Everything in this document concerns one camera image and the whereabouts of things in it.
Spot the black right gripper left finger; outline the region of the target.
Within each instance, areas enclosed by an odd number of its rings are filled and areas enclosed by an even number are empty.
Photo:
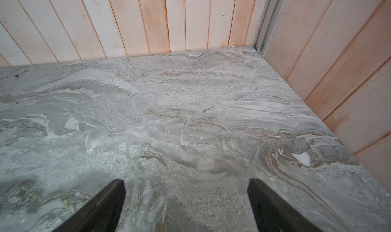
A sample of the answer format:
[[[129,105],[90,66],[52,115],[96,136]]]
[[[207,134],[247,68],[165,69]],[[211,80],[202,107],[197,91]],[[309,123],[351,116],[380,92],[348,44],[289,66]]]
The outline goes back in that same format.
[[[124,181],[114,179],[56,232],[115,232],[126,196]]]

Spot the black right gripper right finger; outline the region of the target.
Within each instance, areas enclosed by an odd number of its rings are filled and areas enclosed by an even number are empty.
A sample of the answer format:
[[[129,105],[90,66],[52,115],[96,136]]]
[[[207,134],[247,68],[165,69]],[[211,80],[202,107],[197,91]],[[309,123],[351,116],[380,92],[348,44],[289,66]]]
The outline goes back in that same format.
[[[260,179],[250,179],[247,194],[258,231],[321,231]]]

